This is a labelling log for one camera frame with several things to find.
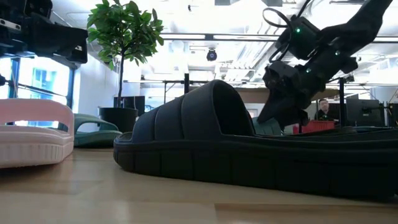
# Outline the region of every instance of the wooden table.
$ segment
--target wooden table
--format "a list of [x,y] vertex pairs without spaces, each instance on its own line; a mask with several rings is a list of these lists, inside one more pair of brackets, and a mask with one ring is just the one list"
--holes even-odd
[[125,172],[111,150],[0,170],[0,223],[398,223],[398,200],[364,202]]

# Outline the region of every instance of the person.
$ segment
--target person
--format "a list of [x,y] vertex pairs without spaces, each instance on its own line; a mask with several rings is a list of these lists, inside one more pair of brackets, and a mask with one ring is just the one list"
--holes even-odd
[[329,113],[329,102],[325,99],[319,101],[319,107],[321,108],[315,114],[314,119],[318,121],[334,121],[335,119],[332,118]]

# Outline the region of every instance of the black slide sandal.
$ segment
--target black slide sandal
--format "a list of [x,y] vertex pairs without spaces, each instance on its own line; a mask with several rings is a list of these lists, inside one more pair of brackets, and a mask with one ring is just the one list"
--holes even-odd
[[115,139],[114,160],[145,175],[389,198],[398,192],[397,131],[390,132],[255,136],[239,94],[215,80],[142,115],[132,133]]

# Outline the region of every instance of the green slide sandal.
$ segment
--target green slide sandal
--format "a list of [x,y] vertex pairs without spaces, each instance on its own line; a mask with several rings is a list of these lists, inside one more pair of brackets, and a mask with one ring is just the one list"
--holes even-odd
[[[77,131],[82,124],[99,124],[99,131],[85,133]],[[96,116],[75,114],[75,147],[113,147],[113,140],[121,135],[118,127]]]
[[253,126],[256,134],[268,135],[268,136],[281,136],[282,130],[280,129],[279,123],[274,118],[266,121],[265,123],[259,124],[257,117],[252,119]]

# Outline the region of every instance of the black plant pot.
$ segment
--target black plant pot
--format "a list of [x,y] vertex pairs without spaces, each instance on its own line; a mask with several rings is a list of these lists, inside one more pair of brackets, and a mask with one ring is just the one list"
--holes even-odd
[[104,121],[115,124],[119,131],[126,133],[132,131],[138,110],[131,108],[98,108],[98,116]]

